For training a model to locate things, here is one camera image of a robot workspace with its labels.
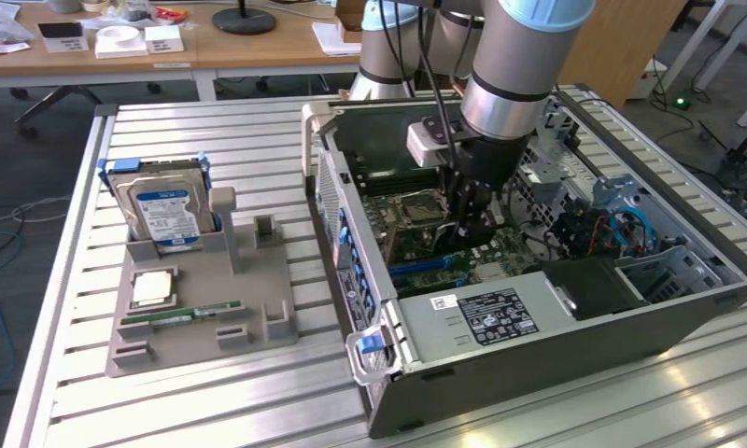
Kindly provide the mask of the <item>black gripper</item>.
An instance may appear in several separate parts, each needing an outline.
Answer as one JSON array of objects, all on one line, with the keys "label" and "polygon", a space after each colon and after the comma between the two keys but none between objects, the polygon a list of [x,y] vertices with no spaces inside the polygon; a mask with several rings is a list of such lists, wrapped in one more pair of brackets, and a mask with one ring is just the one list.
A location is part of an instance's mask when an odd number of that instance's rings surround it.
[{"label": "black gripper", "polygon": [[440,192],[453,220],[476,220],[512,178],[530,137],[462,141],[440,169]]}]

